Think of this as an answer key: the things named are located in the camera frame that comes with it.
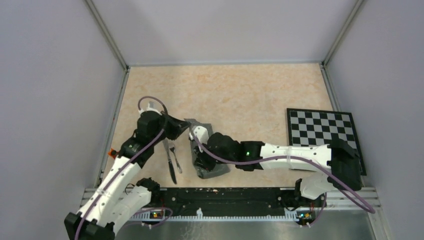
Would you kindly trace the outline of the grey cloth napkin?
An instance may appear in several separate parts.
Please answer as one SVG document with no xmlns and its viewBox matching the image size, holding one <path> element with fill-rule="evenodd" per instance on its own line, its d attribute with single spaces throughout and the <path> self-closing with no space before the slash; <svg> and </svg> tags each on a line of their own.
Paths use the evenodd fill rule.
<svg viewBox="0 0 424 240">
<path fill-rule="evenodd" d="M 203 122 L 199 122 L 194 118 L 185 118 L 185 121 L 190 123 L 190 129 L 191 127 L 194 126 L 202 126 L 207 128 L 208 132 L 209 132 L 209 138 L 213 135 L 214 130 L 213 130 L 213 126 L 211 123 L 203 123 Z M 208 146 L 208 142 L 206 144 L 202 144 L 209 152 L 212 152 L 211 148 Z M 191 150 L 191 157 L 192 157 L 192 164 L 193 167 L 196 171 L 197 176 L 200 179 L 211 179 L 211 178 L 216 178 L 216 177 L 220 177 L 222 175 L 228 174 L 230 172 L 230 168 L 227 164 L 216 160 L 214 157 L 212 157 L 215 160 L 215 167 L 212 171 L 206 171 L 203 169 L 200 169 L 199 167 L 194 166 L 194 161 L 195 161 L 195 153 L 194 153 L 194 147 L 199 147 L 198 143 L 196 141 L 190 141 L 190 150 Z"/>
</svg>

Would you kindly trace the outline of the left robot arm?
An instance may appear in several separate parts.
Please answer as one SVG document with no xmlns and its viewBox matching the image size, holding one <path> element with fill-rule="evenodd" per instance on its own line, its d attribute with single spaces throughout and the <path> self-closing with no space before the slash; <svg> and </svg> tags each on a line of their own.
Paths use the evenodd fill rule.
<svg viewBox="0 0 424 240">
<path fill-rule="evenodd" d="M 121 145 L 106 178 L 85 205 L 65 217 L 69 239 L 113 240 L 142 207 L 156 206 L 161 194 L 155 190 L 158 183 L 150 178 L 143 178 L 124 198 L 121 195 L 154 154 L 155 146 L 165 139 L 176 140 L 190 125 L 164 111 L 141 111 L 136 129 Z"/>
</svg>

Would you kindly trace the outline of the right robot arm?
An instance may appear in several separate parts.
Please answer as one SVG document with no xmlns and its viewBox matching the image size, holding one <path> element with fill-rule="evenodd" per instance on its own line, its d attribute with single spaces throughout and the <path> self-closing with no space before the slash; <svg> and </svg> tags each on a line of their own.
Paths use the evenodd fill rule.
<svg viewBox="0 0 424 240">
<path fill-rule="evenodd" d="M 293 200 L 299 206 L 307 206 L 335 189 L 353 193 L 363 186 L 359 154 L 342 139 L 317 146 L 282 146 L 262 141 L 238 142 L 219 132 L 207 136 L 199 131 L 190 132 L 189 139 L 199 149 L 199 160 L 207 165 L 230 164 L 246 172 L 271 169 L 312 172 L 296 182 Z"/>
</svg>

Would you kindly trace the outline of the silver table knife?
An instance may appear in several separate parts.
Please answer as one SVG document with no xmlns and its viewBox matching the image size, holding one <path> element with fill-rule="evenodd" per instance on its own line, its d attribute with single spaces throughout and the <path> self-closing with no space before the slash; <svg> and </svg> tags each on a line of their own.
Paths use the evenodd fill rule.
<svg viewBox="0 0 424 240">
<path fill-rule="evenodd" d="M 176 185 L 177 184 L 177 178 L 176 178 L 174 166 L 173 166 L 171 155 L 170 155 L 170 149 L 169 149 L 168 139 L 165 138 L 162 141 L 162 143 L 163 143 L 163 146 L 164 146 L 164 149 L 165 149 L 165 152 L 166 152 L 166 156 L 167 156 L 167 162 L 168 162 L 168 168 L 169 168 L 170 177 L 171 177 L 172 182 Z"/>
</svg>

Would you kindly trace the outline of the silver fork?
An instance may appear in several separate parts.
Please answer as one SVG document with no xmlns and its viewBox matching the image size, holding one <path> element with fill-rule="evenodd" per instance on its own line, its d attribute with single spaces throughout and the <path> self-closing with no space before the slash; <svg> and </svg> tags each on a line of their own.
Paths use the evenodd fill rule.
<svg viewBox="0 0 424 240">
<path fill-rule="evenodd" d="M 170 147 L 169 150 L 173 153 L 174 159 L 175 159 L 175 163 L 176 163 L 176 167 L 178 170 L 179 174 L 183 173 L 183 169 L 178 161 L 177 155 L 176 155 L 176 148 L 174 146 Z"/>
</svg>

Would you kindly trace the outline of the colourful card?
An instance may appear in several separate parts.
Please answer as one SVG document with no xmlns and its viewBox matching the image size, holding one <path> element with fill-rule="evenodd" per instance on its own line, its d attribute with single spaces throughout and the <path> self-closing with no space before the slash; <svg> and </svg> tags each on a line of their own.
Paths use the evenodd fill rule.
<svg viewBox="0 0 424 240">
<path fill-rule="evenodd" d="M 113 158 L 113 159 L 115 159 L 117 156 L 118 156 L 118 151 L 116 151 L 116 150 L 114 150 L 113 148 L 111 148 L 110 150 L 109 150 L 109 152 L 108 152 L 108 155 L 111 157 L 111 158 Z"/>
</svg>

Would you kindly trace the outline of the black white checkerboard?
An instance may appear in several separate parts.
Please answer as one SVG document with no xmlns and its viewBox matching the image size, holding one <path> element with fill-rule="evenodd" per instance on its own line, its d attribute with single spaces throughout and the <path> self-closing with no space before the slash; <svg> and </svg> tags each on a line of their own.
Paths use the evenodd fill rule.
<svg viewBox="0 0 424 240">
<path fill-rule="evenodd" d="M 360 174 L 367 175 L 359 136 L 350 112 L 287 108 L 286 118 L 290 146 L 320 146 L 335 139 L 344 140 L 359 154 Z"/>
</svg>

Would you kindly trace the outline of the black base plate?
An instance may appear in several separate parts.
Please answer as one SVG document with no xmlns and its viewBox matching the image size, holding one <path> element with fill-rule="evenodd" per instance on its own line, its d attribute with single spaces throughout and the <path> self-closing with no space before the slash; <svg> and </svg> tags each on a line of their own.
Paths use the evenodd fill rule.
<svg viewBox="0 0 424 240">
<path fill-rule="evenodd" d="M 324 196 L 311 200 L 293 188 L 218 187 L 162 188 L 153 192 L 147 208 L 167 207 L 174 217 L 194 216 L 201 210 L 206 217 L 283 216 L 290 210 L 322 207 Z"/>
</svg>

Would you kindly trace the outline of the aluminium frame rail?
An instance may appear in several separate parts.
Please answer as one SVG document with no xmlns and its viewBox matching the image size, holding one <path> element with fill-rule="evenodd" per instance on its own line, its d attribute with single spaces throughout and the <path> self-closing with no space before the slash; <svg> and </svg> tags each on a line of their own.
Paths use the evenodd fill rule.
<svg viewBox="0 0 424 240">
<path fill-rule="evenodd" d="M 87 189 L 81 207 L 92 210 L 89 219 L 104 223 L 140 221 L 170 222 L 295 222 L 311 224 L 320 213 L 355 211 L 362 208 L 378 210 L 381 203 L 370 187 L 357 195 L 330 191 L 315 200 L 295 199 L 293 188 L 157 188 L 129 187 L 116 194 Z"/>
</svg>

